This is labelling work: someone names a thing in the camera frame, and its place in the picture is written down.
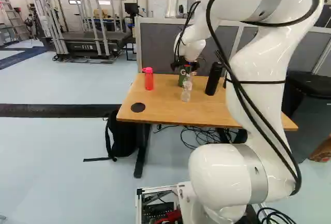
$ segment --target gray cubicle partition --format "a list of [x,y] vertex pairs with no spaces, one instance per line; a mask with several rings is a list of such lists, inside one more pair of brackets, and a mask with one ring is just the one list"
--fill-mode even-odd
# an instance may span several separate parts
[[[155,73],[172,73],[170,64],[174,61],[173,46],[182,27],[183,25],[177,24],[141,23],[142,67],[153,67]],[[216,30],[216,35],[228,56],[230,56],[237,31],[238,27],[235,26],[220,26]],[[200,59],[201,67],[198,69],[198,75],[209,74],[212,63],[218,60],[215,50],[214,41],[207,39],[206,47],[200,55],[205,61]]]
[[[136,18],[139,71],[150,66],[155,73],[173,73],[170,64],[174,60],[174,41],[184,23],[185,19]],[[216,35],[228,56],[234,55],[248,44],[257,32],[256,27],[240,22],[222,21],[221,24],[216,30]],[[209,74],[211,64],[217,61],[215,50],[214,41],[207,39],[206,47],[201,53],[206,63],[201,59],[199,75]],[[294,51],[289,70],[312,71],[331,76],[330,50],[330,28],[313,27]]]

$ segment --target bottle cap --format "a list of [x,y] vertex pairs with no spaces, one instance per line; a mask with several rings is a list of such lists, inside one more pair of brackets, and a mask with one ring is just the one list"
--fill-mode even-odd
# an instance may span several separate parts
[[153,73],[153,68],[152,67],[143,68],[143,72],[144,73]]

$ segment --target light blue floor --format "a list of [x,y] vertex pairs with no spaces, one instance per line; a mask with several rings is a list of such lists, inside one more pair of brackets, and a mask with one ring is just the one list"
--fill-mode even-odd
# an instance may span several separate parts
[[0,118],[0,214],[13,224],[134,223],[137,187],[188,179],[190,149],[177,131],[152,134],[143,178],[136,154],[118,162],[83,163],[106,155],[102,119]]
[[[31,41],[13,46],[28,48]],[[125,55],[113,65],[60,63],[53,55],[1,70],[0,103],[121,103],[137,73]],[[181,127],[152,134],[139,180],[133,178],[136,154],[116,163],[83,163],[107,155],[105,124],[100,118],[0,118],[0,215],[8,217],[6,224],[133,224],[137,187],[188,180],[190,149],[180,141]],[[190,134],[184,138],[195,142]],[[331,163],[305,161],[300,168],[301,192],[268,205],[298,224],[329,223]]]
[[0,103],[121,104],[138,71],[125,53],[112,65],[55,62],[54,55],[40,54],[2,70],[0,82],[7,83],[0,84]]
[[10,56],[19,54],[21,52],[24,52],[24,51],[0,51],[0,59],[4,59],[4,58],[10,57]]
[[32,47],[43,47],[40,40],[27,39],[19,43],[11,44],[7,48],[32,48]]

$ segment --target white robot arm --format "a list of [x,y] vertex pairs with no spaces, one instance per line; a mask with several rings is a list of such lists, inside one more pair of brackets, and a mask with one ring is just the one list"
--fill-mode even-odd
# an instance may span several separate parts
[[[281,121],[283,82],[290,58],[319,17],[323,1],[214,0],[209,9],[208,27],[206,10],[209,0],[201,0],[202,11],[197,14],[194,25],[188,27],[182,36],[179,54],[191,62],[203,50],[205,39],[210,37],[210,28],[215,30],[221,20],[267,25],[259,27],[255,38],[229,63],[233,74],[229,73],[227,77],[230,80],[226,87],[227,107],[232,117],[248,131],[246,143],[204,145],[197,148],[189,160],[194,192],[205,211],[218,223],[230,223],[227,222],[229,219],[235,222],[243,214],[246,204],[276,201],[290,196],[299,188],[299,170],[291,160]],[[288,25],[272,26],[270,23]],[[239,100],[238,96],[243,96],[243,93],[238,91],[234,75],[241,82],[255,82],[242,84],[242,88],[273,127],[278,139],[261,115],[253,111],[247,99]],[[257,127],[266,134],[269,143]]]

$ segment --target green can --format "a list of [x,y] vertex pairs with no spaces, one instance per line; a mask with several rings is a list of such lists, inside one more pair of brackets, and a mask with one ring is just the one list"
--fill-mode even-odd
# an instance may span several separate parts
[[191,66],[190,65],[181,65],[179,67],[179,78],[178,78],[178,86],[183,87],[183,81],[186,77],[186,74],[191,73]]

